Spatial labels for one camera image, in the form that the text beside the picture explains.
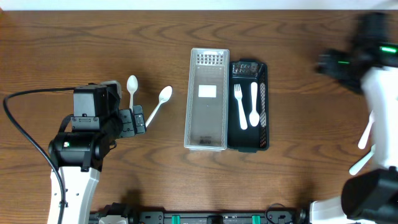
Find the white plastic spoon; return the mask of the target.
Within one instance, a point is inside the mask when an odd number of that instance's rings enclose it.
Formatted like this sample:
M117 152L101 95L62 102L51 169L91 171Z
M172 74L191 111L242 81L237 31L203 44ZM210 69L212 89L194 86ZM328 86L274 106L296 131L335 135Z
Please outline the white plastic spoon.
M172 92L173 92L173 88L169 85L166 86L162 89L162 91L159 93L159 103L158 105L155 107L155 109L153 110L153 112L150 114L150 116L148 117L147 121L146 121L146 127L148 127L151 123L151 121L153 120L154 116L156 115L157 111L159 110L160 106L163 103L166 103L169 101L169 99L172 96Z
M134 94L138 89L138 81L135 75L131 75L128 79L127 79L127 90L130 94L130 100L129 100L129 108L131 110L133 110L133 106L134 106Z

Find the white plastic fork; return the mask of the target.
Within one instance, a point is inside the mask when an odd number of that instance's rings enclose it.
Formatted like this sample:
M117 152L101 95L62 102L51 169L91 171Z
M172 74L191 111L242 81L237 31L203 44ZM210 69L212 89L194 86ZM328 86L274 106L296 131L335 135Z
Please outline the white plastic fork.
M373 123L374 123L374 113L373 111L371 111L369 114L368 123L363 131L361 138L358 141L359 149L364 149L366 147Z
M258 85L256 82L251 83L251 105L252 110L249 114L249 122L252 127L255 127L259 124L259 113L257 112L257 91Z
M367 163L368 161L372 158L376 150L376 146L373 145L371 146L370 151L362 157L357 163L351 166L349 169L349 174L350 175L356 175Z
M248 128L248 124L244 113L243 102L242 102L243 93L240 84L234 84L234 97L238 102L239 125L242 130L246 130Z

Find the white plastic fork top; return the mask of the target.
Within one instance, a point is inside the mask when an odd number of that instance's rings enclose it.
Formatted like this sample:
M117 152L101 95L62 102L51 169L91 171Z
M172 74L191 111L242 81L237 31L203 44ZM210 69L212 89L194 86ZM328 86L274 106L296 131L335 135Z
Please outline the white plastic fork top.
M246 130L248 128L248 124L244 113L243 102L242 102L243 93L240 84L234 84L234 97L238 102L239 125L242 130Z

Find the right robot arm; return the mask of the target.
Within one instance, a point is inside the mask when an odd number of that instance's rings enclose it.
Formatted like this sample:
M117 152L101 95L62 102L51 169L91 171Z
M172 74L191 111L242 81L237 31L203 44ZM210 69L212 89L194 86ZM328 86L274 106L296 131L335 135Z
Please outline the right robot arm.
M360 15L350 50L327 50L317 71L365 96L373 146L340 196L310 204L309 223L397 223L397 45L388 41L387 14Z

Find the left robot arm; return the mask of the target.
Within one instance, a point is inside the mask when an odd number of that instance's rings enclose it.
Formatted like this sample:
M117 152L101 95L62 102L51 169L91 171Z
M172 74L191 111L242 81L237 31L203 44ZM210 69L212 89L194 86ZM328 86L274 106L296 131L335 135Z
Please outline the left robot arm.
M103 159L117 139L146 132L142 106L121 110L121 97L116 80L74 89L74 112L63 119L49 144L56 165L51 173L49 223L88 223Z

